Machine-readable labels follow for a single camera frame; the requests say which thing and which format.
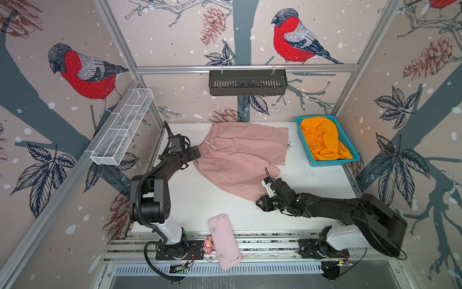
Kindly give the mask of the pink shorts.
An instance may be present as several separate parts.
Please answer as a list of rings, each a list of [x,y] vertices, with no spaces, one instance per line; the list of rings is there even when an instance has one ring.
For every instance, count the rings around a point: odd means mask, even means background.
[[[267,191],[261,182],[277,177],[286,162],[287,128],[241,122],[213,123],[199,144],[197,170],[219,189],[256,202]]]

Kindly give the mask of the teal plastic basket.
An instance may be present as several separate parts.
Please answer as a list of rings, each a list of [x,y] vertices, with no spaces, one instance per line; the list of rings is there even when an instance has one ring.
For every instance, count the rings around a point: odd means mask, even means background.
[[[341,166],[360,160],[359,153],[333,116],[295,119],[297,134],[312,167]]]

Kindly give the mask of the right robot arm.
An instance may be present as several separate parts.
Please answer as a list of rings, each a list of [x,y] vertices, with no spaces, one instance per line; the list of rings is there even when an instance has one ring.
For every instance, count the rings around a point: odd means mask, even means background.
[[[292,217],[339,220],[357,229],[367,241],[367,247],[388,257],[398,258],[401,255],[407,222],[373,195],[335,199],[297,193],[282,179],[272,177],[266,177],[262,186],[267,194],[256,201],[262,211],[277,210]]]

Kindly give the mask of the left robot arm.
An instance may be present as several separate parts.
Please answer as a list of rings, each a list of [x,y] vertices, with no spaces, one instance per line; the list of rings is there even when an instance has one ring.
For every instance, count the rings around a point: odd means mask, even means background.
[[[160,162],[151,171],[131,180],[129,218],[160,237],[155,242],[157,260],[181,260],[188,255],[189,246],[185,230],[168,219],[172,209],[168,181],[200,158],[200,152],[197,146],[168,148],[158,158]]]

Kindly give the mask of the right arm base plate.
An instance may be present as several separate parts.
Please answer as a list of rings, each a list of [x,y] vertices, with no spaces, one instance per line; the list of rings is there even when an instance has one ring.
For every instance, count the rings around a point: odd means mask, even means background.
[[[318,241],[315,239],[299,239],[298,245],[298,254],[302,257],[302,259],[348,259],[350,257],[349,251],[347,249],[336,250],[325,241]]]

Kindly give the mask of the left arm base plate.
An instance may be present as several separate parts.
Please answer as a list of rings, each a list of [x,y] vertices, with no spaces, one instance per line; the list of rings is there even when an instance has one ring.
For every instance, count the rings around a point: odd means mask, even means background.
[[[156,261],[182,261],[182,260],[203,260],[203,240],[192,240],[187,243],[161,245],[156,250]]]

